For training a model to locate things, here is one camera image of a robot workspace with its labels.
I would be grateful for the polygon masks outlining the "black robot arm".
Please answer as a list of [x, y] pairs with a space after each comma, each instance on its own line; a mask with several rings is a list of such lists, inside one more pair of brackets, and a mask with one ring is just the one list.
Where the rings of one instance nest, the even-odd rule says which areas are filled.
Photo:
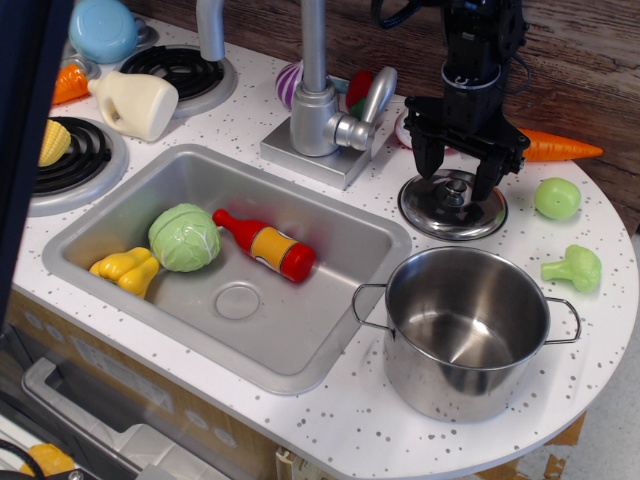
[[528, 24], [520, 1], [440, 1], [447, 58], [441, 98], [409, 97], [405, 128], [418, 173], [428, 180], [447, 147], [479, 160], [472, 199], [484, 201], [524, 165], [530, 140], [503, 114], [511, 61]]

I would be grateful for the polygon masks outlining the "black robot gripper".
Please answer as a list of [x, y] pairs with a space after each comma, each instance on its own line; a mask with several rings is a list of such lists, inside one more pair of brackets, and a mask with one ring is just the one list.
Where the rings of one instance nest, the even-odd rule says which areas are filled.
[[430, 179], [451, 147], [480, 160], [472, 192], [485, 201], [509, 168], [520, 168], [530, 141], [504, 117], [508, 67], [498, 65], [486, 79], [465, 78], [448, 65], [441, 69], [441, 97], [411, 96], [405, 128], [411, 135], [416, 169]]

